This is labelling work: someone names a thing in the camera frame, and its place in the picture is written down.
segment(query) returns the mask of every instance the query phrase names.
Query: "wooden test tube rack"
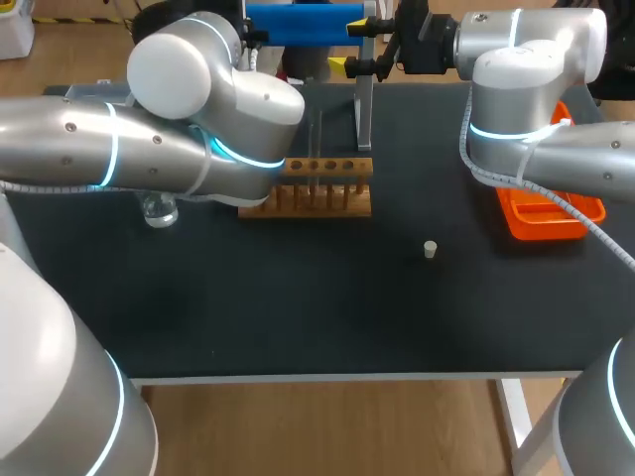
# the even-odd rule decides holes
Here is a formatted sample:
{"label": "wooden test tube rack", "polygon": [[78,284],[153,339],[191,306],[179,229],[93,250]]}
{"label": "wooden test tube rack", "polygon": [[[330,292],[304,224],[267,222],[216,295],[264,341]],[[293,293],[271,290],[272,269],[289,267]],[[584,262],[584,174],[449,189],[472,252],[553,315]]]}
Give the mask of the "wooden test tube rack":
{"label": "wooden test tube rack", "polygon": [[[260,206],[238,208],[240,218],[337,218],[370,216],[371,158],[287,158],[281,176],[295,184],[275,185]],[[320,184],[328,178],[329,184]],[[332,183],[346,178],[355,183]]]}

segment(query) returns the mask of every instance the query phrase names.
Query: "wooden floor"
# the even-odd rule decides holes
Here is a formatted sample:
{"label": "wooden floor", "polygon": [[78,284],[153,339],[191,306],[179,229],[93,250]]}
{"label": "wooden floor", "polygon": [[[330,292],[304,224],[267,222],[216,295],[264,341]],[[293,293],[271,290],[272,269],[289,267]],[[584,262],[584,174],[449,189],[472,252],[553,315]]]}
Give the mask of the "wooden floor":
{"label": "wooden floor", "polygon": [[[127,12],[131,2],[120,0]],[[471,9],[547,6],[545,0],[432,0],[460,18]],[[99,0],[38,0],[40,16],[112,16]],[[0,94],[124,77],[123,27],[38,26],[28,59],[0,62]],[[456,75],[391,80],[456,81]],[[632,110],[617,108],[621,118]],[[524,382],[532,419],[560,386]],[[160,476],[507,475],[498,407],[484,381],[162,387],[152,410]],[[551,464],[544,475],[559,474]]]}

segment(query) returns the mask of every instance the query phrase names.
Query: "small white cap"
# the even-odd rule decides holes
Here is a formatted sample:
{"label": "small white cap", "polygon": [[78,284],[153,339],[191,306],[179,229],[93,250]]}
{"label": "small white cap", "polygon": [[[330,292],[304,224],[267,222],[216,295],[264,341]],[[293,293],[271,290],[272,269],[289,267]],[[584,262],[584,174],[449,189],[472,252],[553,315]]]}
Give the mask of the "small white cap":
{"label": "small white cap", "polygon": [[165,119],[185,119],[207,102],[211,74],[194,45],[175,35],[158,33],[132,51],[128,84],[148,111]]}
{"label": "small white cap", "polygon": [[426,258],[428,258],[429,260],[431,258],[433,258],[435,256],[435,253],[437,252],[437,243],[434,241],[427,241],[426,243],[424,243],[424,254],[426,255]]}

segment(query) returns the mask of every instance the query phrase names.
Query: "white cable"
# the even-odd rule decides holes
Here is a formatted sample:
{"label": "white cable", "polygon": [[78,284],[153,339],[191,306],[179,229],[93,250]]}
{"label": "white cable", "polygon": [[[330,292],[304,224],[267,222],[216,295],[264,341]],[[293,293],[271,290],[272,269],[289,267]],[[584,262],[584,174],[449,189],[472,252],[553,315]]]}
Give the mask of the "white cable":
{"label": "white cable", "polygon": [[[489,172],[485,169],[482,169],[477,164],[475,164],[467,154],[467,129],[469,128],[469,118],[472,112],[472,89],[469,88],[469,94],[467,96],[467,104],[465,105],[465,114],[463,115],[463,123],[460,127],[460,136],[458,142],[458,151],[460,152],[460,157],[463,160],[463,163],[472,171],[473,174],[477,174],[479,176],[485,177],[490,180],[500,181],[501,183],[517,185],[516,177],[503,176],[501,174],[495,174],[493,172]],[[580,212],[577,208],[571,205],[568,201],[560,198],[551,190],[544,188],[532,181],[521,180],[521,186],[532,191],[534,193],[539,193],[540,195],[545,196],[553,203],[562,208],[566,213],[571,215],[573,218],[582,223],[588,230],[594,234],[599,240],[609,249],[611,250],[631,271],[635,272],[635,260],[631,255],[629,255],[621,246],[619,246],[610,236],[608,236],[604,230],[602,230],[599,226],[593,223],[586,215]]]}
{"label": "white cable", "polygon": [[258,65],[258,49],[253,48],[249,52],[249,70],[250,71],[257,70],[257,65]]}
{"label": "white cable", "polygon": [[22,183],[12,183],[10,181],[0,180],[0,191],[13,191],[17,193],[33,193],[46,195],[62,195],[69,193],[97,193],[102,191],[134,191],[129,188],[120,188],[117,186],[99,186],[99,185],[73,185],[73,186],[42,186],[42,185],[26,185]]}

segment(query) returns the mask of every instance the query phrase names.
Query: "blue led light ring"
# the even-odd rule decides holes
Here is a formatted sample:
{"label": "blue led light ring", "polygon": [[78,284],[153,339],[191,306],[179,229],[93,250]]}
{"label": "blue led light ring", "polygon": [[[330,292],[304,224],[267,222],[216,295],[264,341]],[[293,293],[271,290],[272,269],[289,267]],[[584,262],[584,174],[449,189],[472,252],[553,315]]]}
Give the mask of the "blue led light ring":
{"label": "blue led light ring", "polygon": [[517,8],[512,13],[512,28],[509,32],[509,48],[514,48],[516,46],[516,31],[518,30],[518,19],[520,18],[520,12],[522,12],[522,8]]}
{"label": "blue led light ring", "polygon": [[469,124],[469,128],[471,131],[477,136],[485,137],[487,139],[495,139],[497,141],[524,141],[524,142],[535,142],[542,141],[547,137],[551,136],[556,129],[559,129],[565,125],[568,125],[567,122],[559,122],[558,124],[551,124],[549,126],[543,127],[538,131],[534,132],[525,132],[523,134],[496,134],[493,132],[481,131],[474,124]]}
{"label": "blue led light ring", "polygon": [[188,20],[190,22],[197,22],[200,23],[202,25],[205,25],[206,27],[208,27],[210,30],[212,30],[213,32],[216,33],[216,35],[220,38],[220,40],[222,41],[222,43],[225,45],[225,49],[227,50],[227,56],[229,57],[229,63],[233,64],[233,61],[231,60],[231,51],[229,50],[229,45],[227,44],[227,42],[225,41],[224,37],[220,34],[220,32],[218,30],[216,30],[214,27],[212,27],[211,25],[209,25],[208,23],[204,22],[203,20],[199,20],[198,18],[192,18],[192,17],[185,17],[183,18],[183,20]]}
{"label": "blue led light ring", "polygon": [[261,169],[277,169],[278,167],[281,167],[285,164],[284,159],[280,162],[274,162],[274,163],[254,161],[253,159],[249,159],[247,157],[241,156],[240,154],[232,151],[216,138],[211,140],[211,148],[215,152],[220,151],[221,152],[220,155],[224,155],[225,158],[231,158],[235,161],[242,162],[249,166],[259,167]]}
{"label": "blue led light ring", "polygon": [[117,165],[117,156],[119,155],[119,133],[117,132],[117,111],[114,106],[109,102],[104,103],[110,111],[110,120],[112,121],[112,146],[110,148],[110,162],[108,163],[108,170],[106,175],[99,184],[99,186],[107,186],[112,180],[112,176],[115,173],[115,166]]}
{"label": "blue led light ring", "polygon": [[622,342],[622,339],[619,339],[613,350],[611,351],[611,355],[608,358],[608,366],[606,370],[606,381],[608,384],[608,396],[611,400],[611,404],[613,405],[613,411],[615,412],[615,416],[617,417],[617,421],[619,425],[622,427],[624,434],[630,441],[631,445],[635,448],[635,434],[631,429],[628,421],[626,421],[626,417],[624,416],[624,412],[619,406],[619,402],[617,401],[617,394],[615,393],[615,383],[613,382],[613,364],[615,362],[615,353],[617,352],[617,347]]}
{"label": "blue led light ring", "polygon": [[115,369],[115,373],[117,374],[117,383],[119,384],[119,405],[117,406],[117,417],[115,418],[115,424],[112,427],[112,431],[110,432],[110,437],[108,441],[106,441],[105,446],[101,450],[101,454],[92,465],[92,467],[86,473],[86,476],[94,476],[99,468],[103,465],[103,462],[106,460],[108,453],[112,449],[112,445],[115,443],[115,439],[117,439],[117,434],[119,433],[119,428],[121,427],[121,419],[123,419],[123,404],[124,404],[124,391],[123,391],[123,379],[121,377],[121,372],[119,371],[119,367],[115,363],[114,359],[110,356],[108,352],[106,355],[112,362],[112,366]]}

